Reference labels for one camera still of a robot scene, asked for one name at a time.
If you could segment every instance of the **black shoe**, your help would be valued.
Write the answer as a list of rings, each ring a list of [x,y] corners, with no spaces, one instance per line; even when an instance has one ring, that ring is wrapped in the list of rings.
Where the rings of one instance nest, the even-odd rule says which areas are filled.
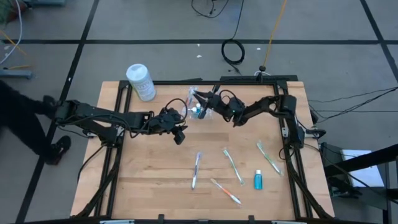
[[[70,146],[72,144],[72,140],[70,139],[69,136],[63,136],[60,138],[57,143],[52,144],[51,148],[55,151],[55,157],[51,160],[45,160],[44,162],[47,165],[57,165],[62,156],[69,150]]]
[[[55,111],[57,110],[57,101],[51,96],[43,96],[43,104],[45,106],[46,117],[53,119],[55,116]]]

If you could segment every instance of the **wooden tabletop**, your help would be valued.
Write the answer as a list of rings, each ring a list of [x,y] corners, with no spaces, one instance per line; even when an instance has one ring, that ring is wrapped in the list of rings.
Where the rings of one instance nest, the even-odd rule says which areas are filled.
[[[113,110],[118,91],[118,82],[104,82],[97,107]],[[306,126],[312,125],[307,96],[302,82],[288,82],[289,94],[297,98],[297,117]],[[141,101],[135,92],[130,111],[155,111],[158,113],[173,98],[185,99],[187,85],[157,85],[157,96],[150,102]],[[209,91],[212,86],[200,85],[200,91]],[[264,96],[273,95],[270,86],[223,85],[235,93],[246,105]],[[181,110],[177,101],[170,105]],[[285,162],[278,152],[282,140],[278,119],[263,113],[250,119],[244,126],[233,128],[222,117],[213,113],[212,119],[188,119],[184,131],[185,140],[177,146],[173,135],[138,136],[124,139],[113,218],[157,219],[164,214],[166,219],[211,219],[247,220],[254,215],[256,220],[293,220],[294,211],[290,196],[289,180]],[[283,177],[262,156],[256,147],[258,140],[265,151],[284,171]],[[314,139],[306,144],[317,147]],[[88,142],[85,159],[90,157],[100,142]],[[227,147],[239,174],[245,181],[241,186],[229,159],[223,154]],[[88,163],[80,176],[71,214],[78,213],[91,199],[99,186],[105,150]],[[191,190],[193,168],[197,152],[202,152],[198,180]],[[319,153],[311,147],[301,149],[308,189],[318,203],[334,216]],[[263,190],[254,190],[255,170],[260,169]],[[239,207],[210,178],[216,179],[224,188],[242,201]],[[305,216],[302,194],[298,189],[300,211]],[[107,202],[108,193],[104,196]]]

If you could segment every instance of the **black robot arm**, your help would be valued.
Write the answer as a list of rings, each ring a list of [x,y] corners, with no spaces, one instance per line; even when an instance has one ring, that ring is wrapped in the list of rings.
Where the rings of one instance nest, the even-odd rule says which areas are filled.
[[[266,96],[250,106],[245,106],[235,94],[229,90],[222,90],[216,94],[219,85],[215,85],[208,93],[196,91],[194,96],[203,108],[199,114],[199,119],[203,119],[206,110],[209,108],[224,118],[225,121],[233,122],[233,126],[242,126],[246,122],[260,114],[270,113],[276,118],[284,118],[289,130],[288,143],[295,148],[303,148],[305,132],[302,127],[297,125],[295,117],[297,99],[291,95]],[[229,92],[233,97],[229,97],[228,104],[224,103],[221,97],[222,92]]]
[[[112,124],[103,126],[96,121]],[[118,113],[102,108],[80,103],[77,100],[58,102],[55,113],[55,122],[59,126],[76,125],[83,133],[93,133],[99,137],[103,144],[117,146],[120,144],[117,138],[124,130],[129,131],[130,137],[138,134],[170,134],[174,135],[176,144],[181,144],[185,139],[182,132],[187,126],[178,126],[185,121],[173,108],[162,108],[158,115],[149,112]]]

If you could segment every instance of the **white jar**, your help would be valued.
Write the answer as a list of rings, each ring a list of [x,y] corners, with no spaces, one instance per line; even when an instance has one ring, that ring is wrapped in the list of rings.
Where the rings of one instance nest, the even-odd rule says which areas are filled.
[[[145,65],[131,65],[127,69],[126,76],[142,101],[150,101],[155,98],[156,90],[154,82],[150,78],[148,69]]]

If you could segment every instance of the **gray floor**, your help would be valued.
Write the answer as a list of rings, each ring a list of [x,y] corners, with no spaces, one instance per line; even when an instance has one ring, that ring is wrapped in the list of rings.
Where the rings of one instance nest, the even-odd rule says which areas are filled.
[[[41,7],[23,15],[24,39],[75,39],[81,37],[93,0],[68,0],[65,7]],[[224,1],[216,1],[219,10]],[[368,1],[385,39],[398,39],[397,2]],[[246,1],[237,39],[268,39],[282,1]],[[231,0],[216,19],[197,16],[189,0],[101,0],[88,39],[227,39],[233,35],[240,0]],[[16,39],[19,25],[14,21],[5,31]],[[289,0],[276,39],[376,40],[359,0]],[[239,65],[252,75],[264,60],[266,44],[246,44],[245,61]],[[2,55],[5,45],[0,48]],[[35,78],[6,81],[35,99],[58,98],[70,69],[77,45],[22,44],[29,57],[16,51],[3,65],[31,64]],[[182,80],[202,77],[217,80],[228,72],[220,44],[85,45],[68,94],[95,105],[103,81],[125,79],[133,63],[146,64],[154,80]],[[398,58],[398,46],[389,45]],[[227,54],[239,57],[234,46]],[[274,75],[298,75],[313,100],[327,100],[397,86],[397,80],[380,45],[282,45],[272,46],[267,71]],[[398,93],[391,93],[364,106],[363,110],[398,110]],[[343,110],[370,98],[362,96],[336,103],[312,103],[319,110]],[[45,130],[50,121],[40,117]],[[322,139],[350,149],[380,149],[396,144],[398,118],[395,113],[350,113],[319,125],[328,131]],[[55,139],[62,133],[57,131]],[[40,176],[26,221],[66,218],[76,189],[77,172],[83,160],[86,139],[72,136],[73,146],[57,167],[45,166]],[[0,136],[0,223],[14,222],[24,198],[37,156],[8,130]],[[395,164],[390,164],[396,177]],[[355,200],[333,199],[338,218],[382,222],[376,208]]]

